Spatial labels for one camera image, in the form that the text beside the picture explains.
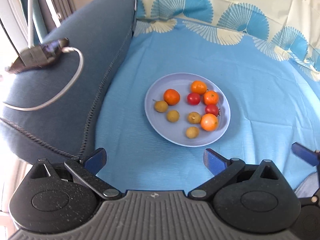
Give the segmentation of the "orange tangerine with stem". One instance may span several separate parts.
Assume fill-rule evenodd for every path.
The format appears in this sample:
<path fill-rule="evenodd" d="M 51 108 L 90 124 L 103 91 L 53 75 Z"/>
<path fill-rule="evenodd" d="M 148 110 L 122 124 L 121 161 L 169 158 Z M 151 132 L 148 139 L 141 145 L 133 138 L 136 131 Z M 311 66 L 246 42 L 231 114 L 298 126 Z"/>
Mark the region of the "orange tangerine with stem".
<path fill-rule="evenodd" d="M 163 100 L 170 106 L 176 105 L 180 101 L 180 94 L 174 89 L 167 89 L 163 94 Z"/>

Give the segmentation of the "light blue trouser leg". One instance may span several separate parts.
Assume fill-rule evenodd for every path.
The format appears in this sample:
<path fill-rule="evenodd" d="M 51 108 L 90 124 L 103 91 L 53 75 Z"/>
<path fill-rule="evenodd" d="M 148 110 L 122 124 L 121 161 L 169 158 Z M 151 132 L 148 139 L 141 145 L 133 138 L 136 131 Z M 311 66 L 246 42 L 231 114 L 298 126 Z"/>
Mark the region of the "light blue trouser leg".
<path fill-rule="evenodd" d="M 312 197 L 319 189 L 318 173 L 312 173 L 295 189 L 298 198 Z"/>

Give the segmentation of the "dotted white pole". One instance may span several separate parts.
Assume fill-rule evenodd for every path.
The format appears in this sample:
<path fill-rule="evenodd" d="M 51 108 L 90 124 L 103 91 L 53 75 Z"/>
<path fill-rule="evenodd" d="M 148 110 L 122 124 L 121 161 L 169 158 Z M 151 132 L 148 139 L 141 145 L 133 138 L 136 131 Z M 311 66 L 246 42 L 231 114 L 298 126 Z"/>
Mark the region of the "dotted white pole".
<path fill-rule="evenodd" d="M 33 0 L 27 0 L 27 9 L 28 9 L 28 21 L 27 21 L 28 47 L 31 48 L 34 45 Z"/>

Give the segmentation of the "orange tangerine lower plate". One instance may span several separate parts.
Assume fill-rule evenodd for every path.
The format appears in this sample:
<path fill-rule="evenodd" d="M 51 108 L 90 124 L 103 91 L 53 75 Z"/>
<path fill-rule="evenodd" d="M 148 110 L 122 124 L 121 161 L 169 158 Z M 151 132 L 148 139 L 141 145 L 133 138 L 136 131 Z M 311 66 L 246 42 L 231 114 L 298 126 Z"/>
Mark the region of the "orange tangerine lower plate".
<path fill-rule="evenodd" d="M 218 118 L 211 113 L 203 115 L 200 121 L 201 128 L 207 132 L 216 130 L 218 125 L 219 125 Z"/>

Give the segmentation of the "blue patterned bed sheet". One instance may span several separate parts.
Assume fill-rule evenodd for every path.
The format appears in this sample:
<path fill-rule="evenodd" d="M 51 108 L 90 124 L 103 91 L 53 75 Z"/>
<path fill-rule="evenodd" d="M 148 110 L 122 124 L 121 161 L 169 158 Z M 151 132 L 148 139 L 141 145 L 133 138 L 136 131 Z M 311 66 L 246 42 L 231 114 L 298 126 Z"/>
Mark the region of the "blue patterned bed sheet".
<path fill-rule="evenodd" d="M 315 169 L 291 152 L 319 148 L 319 0 L 138 0 L 136 31 L 97 122 L 99 177 L 126 190 L 184 190 L 212 177 L 202 142 L 176 145 L 150 125 L 144 99 L 171 73 L 222 90 L 210 147 L 249 164 L 271 159 L 293 188 Z"/>

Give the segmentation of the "red cherry tomato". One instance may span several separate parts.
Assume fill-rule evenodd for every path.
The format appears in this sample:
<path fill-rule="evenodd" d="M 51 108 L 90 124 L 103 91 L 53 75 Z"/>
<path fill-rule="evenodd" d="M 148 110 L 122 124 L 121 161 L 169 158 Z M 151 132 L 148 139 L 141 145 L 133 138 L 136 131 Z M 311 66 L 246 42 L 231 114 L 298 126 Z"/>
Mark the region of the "red cherry tomato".
<path fill-rule="evenodd" d="M 198 105 L 200 101 L 201 101 L 201 97 L 197 93 L 189 93 L 187 96 L 187 102 L 190 105 L 193 105 L 193 106 Z"/>
<path fill-rule="evenodd" d="M 219 116 L 220 115 L 220 109 L 215 104 L 207 105 L 205 107 L 205 113 L 206 114 L 213 114 L 215 116 Z"/>

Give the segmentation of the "red cherry tomato on plate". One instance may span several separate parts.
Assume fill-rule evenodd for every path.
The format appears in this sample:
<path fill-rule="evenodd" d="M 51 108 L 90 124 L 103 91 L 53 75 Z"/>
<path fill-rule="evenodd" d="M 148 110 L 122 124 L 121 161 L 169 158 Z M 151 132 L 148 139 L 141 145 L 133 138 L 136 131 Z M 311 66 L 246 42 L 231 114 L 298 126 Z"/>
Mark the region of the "red cherry tomato on plate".
<path fill-rule="evenodd" d="M 193 105 L 193 106 L 198 105 L 200 101 L 201 101 L 201 97 L 197 93 L 189 93 L 187 96 L 187 102 L 190 105 Z"/>

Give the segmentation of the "orange tangerine top of plate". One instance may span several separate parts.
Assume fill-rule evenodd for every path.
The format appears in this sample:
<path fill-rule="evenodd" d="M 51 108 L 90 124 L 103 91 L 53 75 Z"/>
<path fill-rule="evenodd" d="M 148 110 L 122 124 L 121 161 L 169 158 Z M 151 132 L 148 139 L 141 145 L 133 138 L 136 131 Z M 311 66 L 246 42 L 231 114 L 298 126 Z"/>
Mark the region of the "orange tangerine top of plate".
<path fill-rule="evenodd" d="M 203 81 L 196 80 L 190 85 L 190 91 L 192 93 L 203 95 L 207 91 L 207 85 Z"/>

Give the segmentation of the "small orange tangerine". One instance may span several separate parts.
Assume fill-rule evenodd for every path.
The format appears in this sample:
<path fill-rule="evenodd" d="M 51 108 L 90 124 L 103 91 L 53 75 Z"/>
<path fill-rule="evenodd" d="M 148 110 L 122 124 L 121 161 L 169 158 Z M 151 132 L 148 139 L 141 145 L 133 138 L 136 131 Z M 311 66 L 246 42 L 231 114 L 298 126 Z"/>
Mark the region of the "small orange tangerine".
<path fill-rule="evenodd" d="M 203 102 L 205 105 L 217 105 L 219 95 L 213 90 L 209 90 L 203 94 Z"/>

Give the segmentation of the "black smartphone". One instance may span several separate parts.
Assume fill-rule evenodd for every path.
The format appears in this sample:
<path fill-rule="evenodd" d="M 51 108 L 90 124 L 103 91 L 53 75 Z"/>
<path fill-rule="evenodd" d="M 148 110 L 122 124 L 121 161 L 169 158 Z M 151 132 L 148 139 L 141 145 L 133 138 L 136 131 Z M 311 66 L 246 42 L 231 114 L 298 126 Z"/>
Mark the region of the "black smartphone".
<path fill-rule="evenodd" d="M 60 38 L 27 48 L 21 51 L 18 58 L 5 71 L 9 74 L 19 74 L 52 65 L 58 61 L 62 54 L 62 49 L 68 45 L 68 38 Z"/>

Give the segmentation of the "small tan longan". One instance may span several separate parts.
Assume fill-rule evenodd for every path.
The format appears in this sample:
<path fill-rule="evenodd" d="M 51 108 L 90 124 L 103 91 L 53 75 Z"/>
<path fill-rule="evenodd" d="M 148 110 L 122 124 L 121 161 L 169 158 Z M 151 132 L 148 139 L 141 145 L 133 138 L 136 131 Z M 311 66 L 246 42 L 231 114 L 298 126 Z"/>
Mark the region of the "small tan longan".
<path fill-rule="evenodd" d="M 177 110 L 170 110 L 166 117 L 169 122 L 177 122 L 180 118 L 180 114 Z"/>

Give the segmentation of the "light purple plate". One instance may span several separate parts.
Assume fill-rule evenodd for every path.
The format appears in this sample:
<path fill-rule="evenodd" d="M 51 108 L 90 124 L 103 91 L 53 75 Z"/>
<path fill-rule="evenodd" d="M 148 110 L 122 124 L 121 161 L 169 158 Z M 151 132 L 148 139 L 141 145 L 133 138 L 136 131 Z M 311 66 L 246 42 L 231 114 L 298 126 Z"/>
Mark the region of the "light purple plate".
<path fill-rule="evenodd" d="M 204 82 L 208 90 L 217 92 L 219 95 L 217 106 L 220 109 L 220 115 L 217 117 L 219 121 L 217 129 L 209 132 L 196 124 L 195 126 L 200 130 L 199 135 L 195 139 L 189 139 L 185 135 L 187 128 L 192 126 L 188 122 L 188 114 L 191 112 L 205 114 L 205 105 L 202 101 L 196 106 L 187 102 L 191 83 L 196 80 Z M 167 89 L 176 90 L 181 97 L 178 104 L 168 107 L 169 111 L 177 110 L 180 114 L 179 120 L 175 123 L 167 120 L 166 113 L 159 113 L 154 109 L 155 102 L 163 99 L 163 94 Z M 185 147 L 202 147 L 216 142 L 227 131 L 231 119 L 229 102 L 221 89 L 212 81 L 191 73 L 173 73 L 156 80 L 146 93 L 144 109 L 150 125 L 160 136 L 176 145 Z"/>

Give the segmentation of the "tan longan on plate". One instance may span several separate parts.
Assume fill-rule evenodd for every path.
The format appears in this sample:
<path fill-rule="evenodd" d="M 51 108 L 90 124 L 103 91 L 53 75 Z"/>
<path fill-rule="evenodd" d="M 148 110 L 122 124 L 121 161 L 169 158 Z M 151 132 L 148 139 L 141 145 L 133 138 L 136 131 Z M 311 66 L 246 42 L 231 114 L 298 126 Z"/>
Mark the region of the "tan longan on plate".
<path fill-rule="evenodd" d="M 199 136 L 199 133 L 200 133 L 200 130 L 198 127 L 195 127 L 195 126 L 191 126 L 191 127 L 188 127 L 186 132 L 185 132 L 185 135 L 186 137 L 188 137 L 189 139 L 195 139 L 196 137 Z"/>

